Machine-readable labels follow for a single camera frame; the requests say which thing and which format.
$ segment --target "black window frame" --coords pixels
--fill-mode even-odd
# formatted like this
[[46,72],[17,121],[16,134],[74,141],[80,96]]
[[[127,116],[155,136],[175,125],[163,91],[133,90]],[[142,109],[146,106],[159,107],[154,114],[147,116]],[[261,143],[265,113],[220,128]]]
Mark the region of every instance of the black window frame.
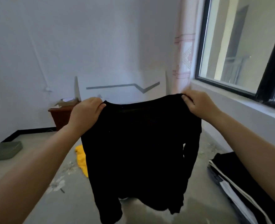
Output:
[[233,86],[229,86],[227,84],[216,82],[215,80],[210,80],[208,78],[199,76],[204,51],[205,34],[207,29],[210,5],[211,0],[205,0],[197,63],[195,69],[195,79],[275,108],[275,45],[271,52],[270,58],[268,60],[267,66],[265,68],[264,74],[256,93],[251,93]]

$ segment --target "forearm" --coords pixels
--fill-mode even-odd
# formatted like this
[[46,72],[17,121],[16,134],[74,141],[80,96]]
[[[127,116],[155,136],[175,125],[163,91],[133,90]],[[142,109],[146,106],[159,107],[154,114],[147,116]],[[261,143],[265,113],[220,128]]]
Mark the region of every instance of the forearm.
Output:
[[0,180],[0,223],[22,223],[80,138],[68,125]]
[[251,176],[275,201],[275,146],[225,113],[211,120]]

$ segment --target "pink curtain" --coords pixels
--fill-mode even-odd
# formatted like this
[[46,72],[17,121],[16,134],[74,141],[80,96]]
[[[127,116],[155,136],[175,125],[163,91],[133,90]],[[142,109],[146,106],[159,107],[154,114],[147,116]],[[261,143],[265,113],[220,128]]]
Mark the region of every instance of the pink curtain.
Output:
[[181,93],[189,86],[193,53],[198,0],[180,0],[179,20],[175,37],[177,50],[172,77],[172,93]]

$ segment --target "wooden nightstand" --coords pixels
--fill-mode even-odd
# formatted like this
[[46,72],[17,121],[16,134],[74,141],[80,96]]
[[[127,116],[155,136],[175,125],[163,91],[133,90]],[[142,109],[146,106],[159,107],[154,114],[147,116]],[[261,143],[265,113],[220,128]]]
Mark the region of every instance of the wooden nightstand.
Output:
[[67,125],[69,122],[70,114],[75,105],[72,106],[62,106],[60,108],[50,108],[48,111],[51,113],[51,116],[56,124],[57,131],[60,130],[63,126]]

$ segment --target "black shirt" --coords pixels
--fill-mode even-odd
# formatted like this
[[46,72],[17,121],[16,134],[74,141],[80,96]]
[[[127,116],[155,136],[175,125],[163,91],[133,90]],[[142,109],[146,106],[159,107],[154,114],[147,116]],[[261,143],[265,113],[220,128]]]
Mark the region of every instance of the black shirt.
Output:
[[124,197],[179,213],[198,154],[201,119],[181,94],[128,105],[104,103],[96,124],[81,137],[101,222],[121,218],[118,198]]

